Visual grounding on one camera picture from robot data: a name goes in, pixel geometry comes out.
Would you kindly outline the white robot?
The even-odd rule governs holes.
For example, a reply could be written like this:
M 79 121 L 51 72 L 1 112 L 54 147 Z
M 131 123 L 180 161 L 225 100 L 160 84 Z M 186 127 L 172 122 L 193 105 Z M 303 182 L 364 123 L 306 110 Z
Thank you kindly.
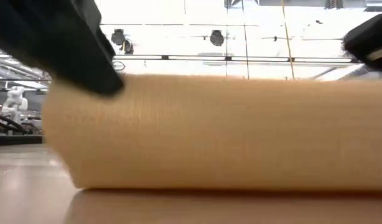
M 21 114 L 28 109 L 28 101 L 23 97 L 25 88 L 23 86 L 13 86 L 7 92 L 7 98 L 2 106 L 2 114 L 9 115 L 16 123 L 21 122 Z

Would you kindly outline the black curved tube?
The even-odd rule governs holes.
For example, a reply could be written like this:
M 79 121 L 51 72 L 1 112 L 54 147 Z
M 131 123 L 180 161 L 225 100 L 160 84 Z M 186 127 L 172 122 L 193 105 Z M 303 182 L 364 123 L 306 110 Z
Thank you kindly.
M 25 135 L 24 128 L 14 120 L 0 115 L 0 135 Z

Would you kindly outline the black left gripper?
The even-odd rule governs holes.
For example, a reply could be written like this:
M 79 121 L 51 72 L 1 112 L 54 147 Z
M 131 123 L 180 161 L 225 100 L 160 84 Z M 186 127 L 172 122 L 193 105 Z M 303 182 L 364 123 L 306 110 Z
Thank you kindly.
M 95 0 L 0 0 L 0 49 L 85 91 L 114 96 L 125 81 Z

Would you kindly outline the orange waffle weave towel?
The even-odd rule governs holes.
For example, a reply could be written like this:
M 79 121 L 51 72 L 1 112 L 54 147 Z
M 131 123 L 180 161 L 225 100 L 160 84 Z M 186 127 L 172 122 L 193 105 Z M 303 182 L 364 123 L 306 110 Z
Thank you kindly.
M 42 128 L 81 189 L 382 190 L 382 81 L 55 81 Z

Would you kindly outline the black aluminium table frame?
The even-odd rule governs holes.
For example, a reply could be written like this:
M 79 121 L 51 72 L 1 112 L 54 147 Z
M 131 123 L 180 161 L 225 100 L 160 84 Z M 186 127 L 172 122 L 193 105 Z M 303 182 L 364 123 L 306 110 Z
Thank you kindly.
M 43 143 L 43 136 L 0 135 L 0 146 L 11 146 L 11 145 L 21 145 L 21 144 L 42 144 L 42 143 Z

